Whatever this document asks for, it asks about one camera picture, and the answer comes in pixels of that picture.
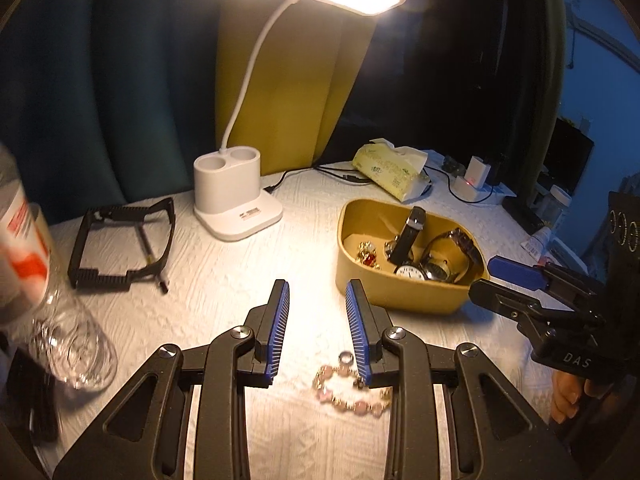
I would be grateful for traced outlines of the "person's right hand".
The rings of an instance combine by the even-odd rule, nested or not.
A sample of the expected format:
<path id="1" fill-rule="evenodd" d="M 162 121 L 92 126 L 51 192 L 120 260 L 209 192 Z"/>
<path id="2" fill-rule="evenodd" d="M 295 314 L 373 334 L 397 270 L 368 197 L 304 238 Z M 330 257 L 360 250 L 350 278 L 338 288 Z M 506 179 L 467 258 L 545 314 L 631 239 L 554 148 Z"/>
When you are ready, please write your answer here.
<path id="1" fill-rule="evenodd" d="M 574 418 L 579 411 L 579 401 L 583 396 L 600 399 L 610 388 L 589 379 L 555 370 L 552 376 L 552 398 L 550 419 L 562 424 Z"/>

